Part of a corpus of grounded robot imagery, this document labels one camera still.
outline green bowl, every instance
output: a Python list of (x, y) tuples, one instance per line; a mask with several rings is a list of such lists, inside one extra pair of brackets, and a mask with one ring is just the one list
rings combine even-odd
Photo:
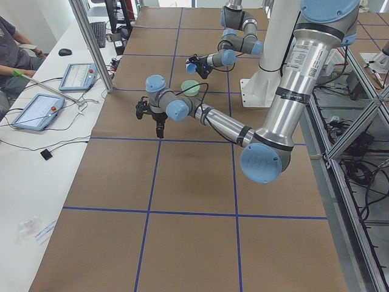
[[(193, 85), (197, 85), (197, 84), (199, 84), (199, 83), (196, 80), (187, 80), (187, 81), (182, 82), (181, 89), (186, 90), (186, 89), (192, 87)], [(188, 91), (185, 91), (184, 94), (186, 96), (196, 96), (197, 93), (199, 93), (199, 90), (200, 90), (200, 86), (195, 86), (195, 87), (189, 89)]]

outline gray pants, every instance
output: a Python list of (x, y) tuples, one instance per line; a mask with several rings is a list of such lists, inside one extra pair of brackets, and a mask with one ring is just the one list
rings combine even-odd
[[(31, 57), (29, 68), (23, 68), (25, 70), (38, 70), (43, 63), (44, 58)], [(13, 97), (18, 97), (28, 84), (28, 80), (21, 77), (9, 77), (3, 84), (0, 84), (1, 91)]]

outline tablet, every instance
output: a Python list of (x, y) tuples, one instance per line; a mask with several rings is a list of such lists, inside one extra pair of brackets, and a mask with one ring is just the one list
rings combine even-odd
[(19, 129), (42, 131), (57, 116), (65, 99), (60, 96), (37, 94), (18, 114), (11, 126)]
[(97, 75), (96, 65), (93, 63), (69, 64), (62, 77), (60, 91), (87, 91)]

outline blue object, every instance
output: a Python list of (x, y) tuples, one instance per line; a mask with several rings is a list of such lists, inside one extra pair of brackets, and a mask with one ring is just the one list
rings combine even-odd
[(57, 116), (64, 103), (63, 97), (37, 94), (18, 114), (11, 126), (19, 129), (43, 131)]
[(188, 116), (189, 107), (182, 100), (174, 100), (166, 107), (166, 114), (175, 122), (180, 122)]
[(196, 68), (197, 68), (197, 66), (195, 64), (193, 64), (193, 63), (187, 64), (187, 72), (189, 74), (195, 73), (196, 72)]
[(357, 37), (356, 33), (354, 35), (346, 36), (342, 41), (342, 45), (349, 46), (350, 44), (353, 44), (355, 42), (356, 37)]
[(150, 93), (158, 92), (166, 87), (166, 81), (161, 75), (152, 75), (146, 79), (146, 91)]
[(270, 183), (282, 172), (282, 163), (277, 152), (262, 143), (246, 146), (240, 162), (243, 173), (256, 183)]
[(259, 55), (262, 52), (263, 43), (261, 41), (256, 41), (253, 49), (251, 50), (252, 55)]
[(359, 0), (302, 0), (301, 14), (313, 23), (331, 23), (349, 15)]
[(221, 56), (221, 63), (223, 66), (230, 66), (235, 63), (236, 55), (233, 50), (225, 50)]
[(236, 31), (234, 29), (225, 29), (223, 30), (222, 37), (226, 35), (236, 35)]
[(96, 79), (97, 67), (93, 63), (69, 64), (62, 77), (60, 91), (87, 91)]
[(221, 20), (220, 20), (220, 24), (221, 24), (221, 26), (226, 27), (225, 16), (224, 16), (224, 7), (221, 7)]

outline person's hand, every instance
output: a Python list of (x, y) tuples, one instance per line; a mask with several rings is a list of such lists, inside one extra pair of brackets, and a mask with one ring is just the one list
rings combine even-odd
[(30, 78), (32, 78), (33, 76), (34, 76), (34, 74), (36, 73), (36, 70), (21, 70), (21, 72), (24, 74), (24, 75), (26, 75), (26, 76), (28, 76), (28, 77), (30, 77)]

